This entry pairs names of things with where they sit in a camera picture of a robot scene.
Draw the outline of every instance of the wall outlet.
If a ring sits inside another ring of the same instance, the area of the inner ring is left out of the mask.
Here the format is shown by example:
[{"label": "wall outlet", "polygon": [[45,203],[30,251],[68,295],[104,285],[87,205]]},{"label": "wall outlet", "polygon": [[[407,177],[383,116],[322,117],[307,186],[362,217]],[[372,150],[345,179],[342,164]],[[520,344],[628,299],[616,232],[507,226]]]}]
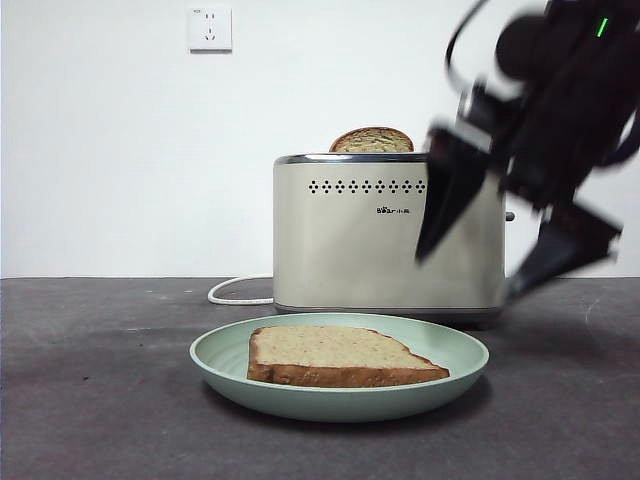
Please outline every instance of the wall outlet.
[{"label": "wall outlet", "polygon": [[188,10],[188,15],[189,50],[231,50],[231,7],[193,7]]}]

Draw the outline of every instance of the ventilation holes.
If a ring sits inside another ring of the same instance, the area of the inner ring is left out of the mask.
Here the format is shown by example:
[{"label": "ventilation holes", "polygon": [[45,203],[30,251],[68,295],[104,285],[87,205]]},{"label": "ventilation holes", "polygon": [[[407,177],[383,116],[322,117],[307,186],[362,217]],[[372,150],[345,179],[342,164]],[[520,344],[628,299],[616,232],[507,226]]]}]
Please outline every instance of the ventilation holes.
[{"label": "ventilation holes", "polygon": [[410,180],[404,180],[400,183],[397,180],[391,180],[388,184],[384,180],[376,180],[370,182],[369,180],[363,180],[361,184],[357,180],[343,181],[337,180],[335,183],[329,180],[322,180],[318,182],[312,180],[308,185],[308,189],[311,193],[318,193],[318,190],[322,190],[325,194],[331,193],[331,190],[335,190],[338,194],[342,194],[346,191],[350,191],[352,194],[362,191],[363,193],[377,192],[384,193],[388,190],[390,193],[424,193],[427,189],[427,184],[424,180],[417,180],[412,183]]}]

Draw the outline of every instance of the table surface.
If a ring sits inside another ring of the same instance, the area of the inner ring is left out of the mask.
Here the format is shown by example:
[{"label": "table surface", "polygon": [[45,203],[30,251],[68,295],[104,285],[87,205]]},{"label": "table surface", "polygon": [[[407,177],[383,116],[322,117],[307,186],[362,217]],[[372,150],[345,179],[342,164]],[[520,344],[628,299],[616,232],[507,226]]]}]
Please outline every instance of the table surface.
[{"label": "table surface", "polygon": [[2,478],[638,478],[640,279],[538,291],[466,330],[491,359],[462,397],[368,424],[272,417],[208,387],[190,343],[275,312],[209,304],[219,281],[2,281]]}]

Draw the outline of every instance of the white cord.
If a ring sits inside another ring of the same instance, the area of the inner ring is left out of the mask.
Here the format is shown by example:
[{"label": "white cord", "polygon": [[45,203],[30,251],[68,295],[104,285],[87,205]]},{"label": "white cord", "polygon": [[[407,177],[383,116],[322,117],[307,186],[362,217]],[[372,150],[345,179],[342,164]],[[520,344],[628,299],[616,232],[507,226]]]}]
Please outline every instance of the white cord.
[{"label": "white cord", "polygon": [[226,298],[218,298],[216,297],[216,292],[223,289],[224,287],[231,285],[233,283],[244,282],[245,280],[254,280],[256,278],[273,278],[271,275],[252,275],[250,277],[238,277],[232,278],[231,280],[227,280],[226,282],[222,282],[211,290],[209,290],[209,295],[207,298],[211,303],[216,303],[218,305],[266,305],[269,303],[273,303],[273,298],[253,298],[246,300],[228,300]]}]

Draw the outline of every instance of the toast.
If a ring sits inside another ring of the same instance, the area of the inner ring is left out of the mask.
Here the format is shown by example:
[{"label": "toast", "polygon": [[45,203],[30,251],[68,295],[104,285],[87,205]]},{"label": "toast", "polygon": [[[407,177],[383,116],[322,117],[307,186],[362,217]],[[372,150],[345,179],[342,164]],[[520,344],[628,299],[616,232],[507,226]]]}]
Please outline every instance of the toast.
[{"label": "toast", "polygon": [[400,130],[365,127],[345,133],[331,145],[330,152],[413,152],[413,142]]},{"label": "toast", "polygon": [[250,380],[305,387],[385,387],[448,376],[446,368],[367,328],[263,327],[249,340]]}]

